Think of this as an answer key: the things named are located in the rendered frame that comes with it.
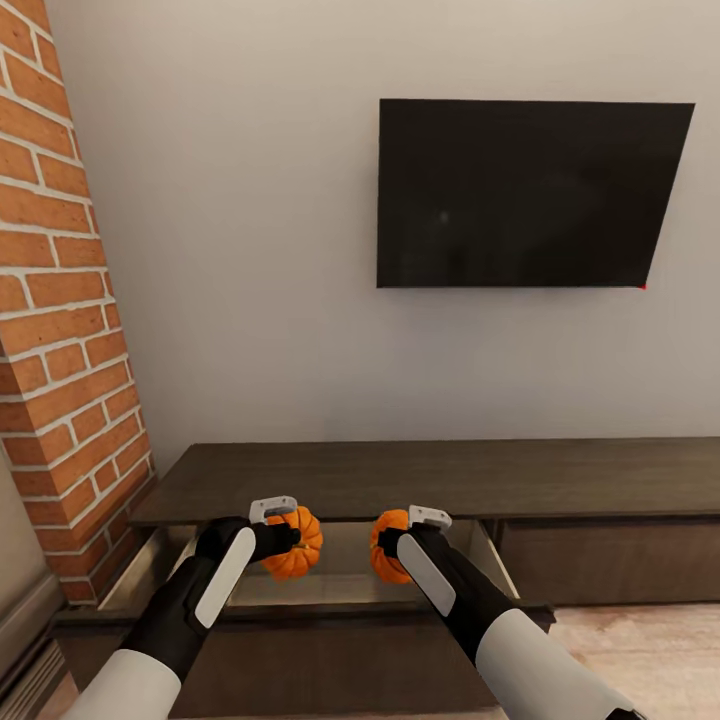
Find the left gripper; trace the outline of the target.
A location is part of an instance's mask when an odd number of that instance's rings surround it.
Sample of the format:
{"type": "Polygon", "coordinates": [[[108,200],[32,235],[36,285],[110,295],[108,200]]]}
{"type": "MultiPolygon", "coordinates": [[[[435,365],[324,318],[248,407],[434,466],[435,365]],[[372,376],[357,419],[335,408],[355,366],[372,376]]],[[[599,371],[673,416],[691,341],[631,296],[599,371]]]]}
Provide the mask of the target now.
{"type": "Polygon", "coordinates": [[[301,542],[301,531],[290,528],[290,523],[276,525],[255,524],[263,534],[263,550],[255,561],[261,561],[271,555],[280,555],[291,551],[291,545],[301,542]]]}

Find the pumpkin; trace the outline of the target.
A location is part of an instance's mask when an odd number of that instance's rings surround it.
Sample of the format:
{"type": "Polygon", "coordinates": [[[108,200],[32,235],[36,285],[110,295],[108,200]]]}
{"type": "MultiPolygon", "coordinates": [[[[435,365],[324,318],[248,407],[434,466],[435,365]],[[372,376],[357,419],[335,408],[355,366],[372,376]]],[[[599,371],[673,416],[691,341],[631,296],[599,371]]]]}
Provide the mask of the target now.
{"type": "Polygon", "coordinates": [[[393,511],[383,512],[372,528],[369,541],[371,548],[370,559],[377,575],[383,579],[383,581],[405,584],[411,580],[407,570],[399,563],[399,560],[392,557],[385,557],[383,547],[378,546],[378,537],[381,531],[385,532],[388,527],[392,527],[408,532],[408,522],[408,512],[402,509],[395,509],[393,511]]]}
{"type": "Polygon", "coordinates": [[[288,553],[271,555],[261,560],[263,566],[278,580],[302,578],[320,558],[320,550],[323,546],[320,522],[305,506],[298,506],[294,513],[267,518],[268,526],[290,523],[291,529],[299,529],[301,542],[298,545],[291,545],[291,551],[288,553]]]}

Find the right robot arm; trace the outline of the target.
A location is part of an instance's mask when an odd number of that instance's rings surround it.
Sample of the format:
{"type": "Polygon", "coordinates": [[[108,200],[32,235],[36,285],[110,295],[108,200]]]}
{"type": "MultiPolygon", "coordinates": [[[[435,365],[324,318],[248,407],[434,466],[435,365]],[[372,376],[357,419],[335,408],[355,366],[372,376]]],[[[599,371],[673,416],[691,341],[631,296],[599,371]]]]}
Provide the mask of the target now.
{"type": "Polygon", "coordinates": [[[452,519],[411,505],[408,532],[378,546],[399,560],[509,720],[653,720],[543,631],[440,533],[452,519]]]}

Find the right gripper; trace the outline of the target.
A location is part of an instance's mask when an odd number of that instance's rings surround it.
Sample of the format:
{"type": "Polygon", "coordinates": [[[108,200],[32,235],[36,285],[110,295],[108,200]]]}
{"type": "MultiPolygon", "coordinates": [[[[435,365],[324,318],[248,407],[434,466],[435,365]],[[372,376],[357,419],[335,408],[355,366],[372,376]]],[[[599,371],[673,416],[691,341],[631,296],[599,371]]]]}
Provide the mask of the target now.
{"type": "Polygon", "coordinates": [[[378,537],[378,546],[383,547],[385,557],[397,559],[397,541],[399,537],[405,533],[405,530],[388,527],[385,532],[380,532],[378,537]]]}

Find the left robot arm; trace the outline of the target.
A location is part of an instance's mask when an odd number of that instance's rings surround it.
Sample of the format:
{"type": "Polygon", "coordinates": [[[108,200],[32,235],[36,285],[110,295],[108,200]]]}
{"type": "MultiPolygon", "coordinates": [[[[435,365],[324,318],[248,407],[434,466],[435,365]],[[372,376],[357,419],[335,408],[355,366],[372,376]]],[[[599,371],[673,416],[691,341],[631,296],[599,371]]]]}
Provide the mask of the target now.
{"type": "Polygon", "coordinates": [[[268,526],[294,513],[296,498],[252,502],[249,519],[217,517],[201,533],[195,555],[162,586],[121,646],[62,720],[168,720],[204,642],[246,566],[291,551],[301,531],[268,526]]]}

